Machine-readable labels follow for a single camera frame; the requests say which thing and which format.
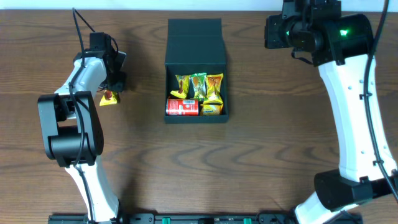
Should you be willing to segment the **yellow Apollo chocolate cake packet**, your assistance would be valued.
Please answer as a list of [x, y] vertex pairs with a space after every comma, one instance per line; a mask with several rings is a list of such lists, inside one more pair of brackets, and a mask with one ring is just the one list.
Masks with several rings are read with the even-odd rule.
[[105, 90], [102, 99], [100, 100], [100, 106], [116, 105], [120, 101], [119, 93], [116, 91]]

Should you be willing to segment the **red drink can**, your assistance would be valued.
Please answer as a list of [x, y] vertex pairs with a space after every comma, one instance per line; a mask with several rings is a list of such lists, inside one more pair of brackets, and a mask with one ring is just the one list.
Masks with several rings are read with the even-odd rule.
[[171, 116], [198, 116], [198, 100], [168, 99], [166, 113]]

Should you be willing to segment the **yellow snack packet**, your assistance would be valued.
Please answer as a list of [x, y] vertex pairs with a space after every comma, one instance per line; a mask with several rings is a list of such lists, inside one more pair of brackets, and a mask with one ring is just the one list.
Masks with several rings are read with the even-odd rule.
[[180, 99], [185, 99], [190, 86], [190, 75], [176, 75], [178, 90], [172, 90], [170, 94]]
[[207, 75], [206, 76], [206, 98], [204, 104], [217, 104], [222, 105], [223, 100], [220, 95], [221, 82], [223, 80], [223, 74]]

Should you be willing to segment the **green pandan cake packet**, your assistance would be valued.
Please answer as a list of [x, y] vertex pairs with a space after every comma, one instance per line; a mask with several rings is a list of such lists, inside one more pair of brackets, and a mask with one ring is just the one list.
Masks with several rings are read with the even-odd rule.
[[192, 87], [194, 91], [194, 99], [203, 101], [206, 97], [206, 73], [195, 73], [190, 76]]

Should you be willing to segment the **dark green box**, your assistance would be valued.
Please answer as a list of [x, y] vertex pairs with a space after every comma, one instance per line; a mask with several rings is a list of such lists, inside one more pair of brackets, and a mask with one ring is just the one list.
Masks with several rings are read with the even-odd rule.
[[165, 99], [178, 89], [176, 75], [227, 74], [221, 19], [169, 19], [165, 54]]

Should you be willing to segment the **yellow Lemond biscuit packet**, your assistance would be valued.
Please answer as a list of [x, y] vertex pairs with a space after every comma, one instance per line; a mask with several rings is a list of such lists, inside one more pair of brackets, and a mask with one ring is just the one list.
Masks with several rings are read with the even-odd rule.
[[200, 115], [201, 116], [218, 116], [222, 114], [223, 105], [202, 105]]

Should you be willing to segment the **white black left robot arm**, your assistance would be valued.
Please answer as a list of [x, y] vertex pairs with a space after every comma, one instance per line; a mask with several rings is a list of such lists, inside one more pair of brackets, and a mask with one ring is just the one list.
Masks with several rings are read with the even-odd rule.
[[126, 223], [104, 171], [104, 136], [94, 98], [99, 88], [124, 90], [121, 71], [126, 54], [104, 32], [90, 34], [90, 46], [74, 58], [74, 69], [53, 94], [37, 105], [47, 157], [75, 181], [86, 205], [85, 215], [53, 214], [49, 223]]

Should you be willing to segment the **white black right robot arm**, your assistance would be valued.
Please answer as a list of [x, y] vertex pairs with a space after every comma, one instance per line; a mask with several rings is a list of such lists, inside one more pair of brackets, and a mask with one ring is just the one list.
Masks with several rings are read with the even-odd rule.
[[376, 92], [375, 52], [381, 31], [364, 14], [345, 16], [340, 1], [285, 0], [266, 20], [267, 49], [307, 52], [330, 98], [339, 166], [314, 178], [314, 193], [288, 223], [359, 223], [349, 211], [397, 195], [397, 163], [386, 137]]

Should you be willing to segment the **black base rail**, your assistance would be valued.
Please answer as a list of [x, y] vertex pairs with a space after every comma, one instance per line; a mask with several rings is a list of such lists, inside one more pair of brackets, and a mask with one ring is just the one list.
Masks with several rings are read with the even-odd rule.
[[[88, 215], [51, 215], [48, 224], [83, 224], [94, 223]], [[259, 213], [257, 215], [154, 215], [152, 213], [136, 213], [123, 215], [110, 221], [95, 223], [118, 224], [287, 224], [296, 223], [286, 213]], [[362, 224], [361, 215], [345, 213], [327, 221], [332, 224]]]

